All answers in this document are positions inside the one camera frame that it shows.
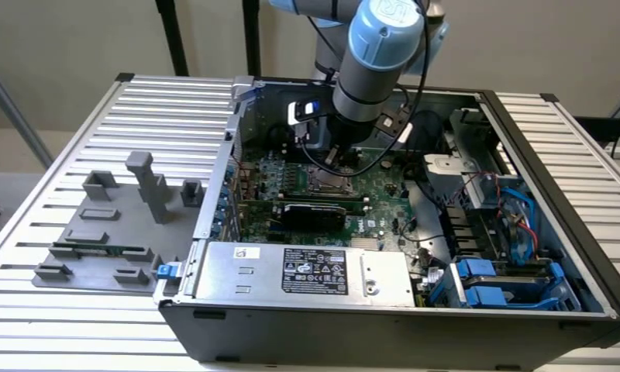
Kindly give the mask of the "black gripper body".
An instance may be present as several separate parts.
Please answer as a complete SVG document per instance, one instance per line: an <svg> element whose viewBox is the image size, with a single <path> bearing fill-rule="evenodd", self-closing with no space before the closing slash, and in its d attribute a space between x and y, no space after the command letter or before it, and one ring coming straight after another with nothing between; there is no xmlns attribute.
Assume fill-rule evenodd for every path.
<svg viewBox="0 0 620 372"><path fill-rule="evenodd" d="M354 144L363 142L375 128L377 119L357 122L342 115L325 115L325 128L327 137L322 140L319 149L335 148L338 152L346 152Z"/></svg>

